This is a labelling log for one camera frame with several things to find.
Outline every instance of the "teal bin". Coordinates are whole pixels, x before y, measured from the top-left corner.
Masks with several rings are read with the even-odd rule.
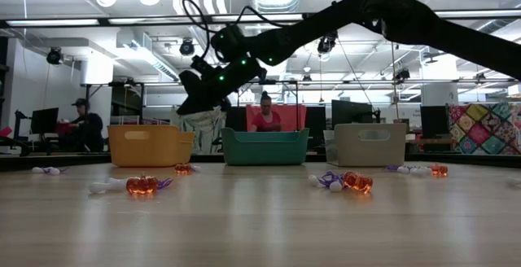
[[[228,165],[299,165],[306,160],[309,129],[247,133],[223,128],[221,134]]]

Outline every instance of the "person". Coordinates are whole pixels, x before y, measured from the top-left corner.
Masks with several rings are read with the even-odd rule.
[[[271,111],[271,97],[268,92],[262,92],[260,97],[260,113],[252,122],[254,132],[280,132],[280,115]]]
[[[63,136],[63,146],[74,151],[84,151],[85,147],[91,152],[103,151],[103,121],[96,113],[89,112],[86,115],[89,103],[79,98],[72,104],[76,107],[78,118],[73,120],[70,126],[75,129]]]

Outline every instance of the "man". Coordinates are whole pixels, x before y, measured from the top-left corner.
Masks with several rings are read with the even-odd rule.
[[[83,98],[79,98],[72,105],[76,107],[79,117],[71,123],[71,126],[76,129],[65,136],[65,146],[75,151],[84,151],[85,147],[89,148],[91,152],[103,151],[101,117],[92,112],[86,115],[89,103]]]

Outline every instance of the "plastic bin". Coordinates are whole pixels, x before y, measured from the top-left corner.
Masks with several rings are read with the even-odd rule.
[[[109,125],[112,163],[120,167],[168,167],[190,161],[194,133],[174,125]]]
[[[406,124],[344,124],[324,131],[326,160],[337,166],[403,165]]]
[[[309,129],[290,133],[246,133],[221,130],[228,165],[298,165],[304,163]]]

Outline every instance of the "table surface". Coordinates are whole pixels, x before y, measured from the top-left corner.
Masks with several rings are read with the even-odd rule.
[[[520,266],[515,169],[450,165],[447,178],[359,169],[371,195],[330,193],[308,175],[328,164],[200,164],[153,197],[90,195],[136,176],[110,164],[60,176],[0,173],[1,266]]]

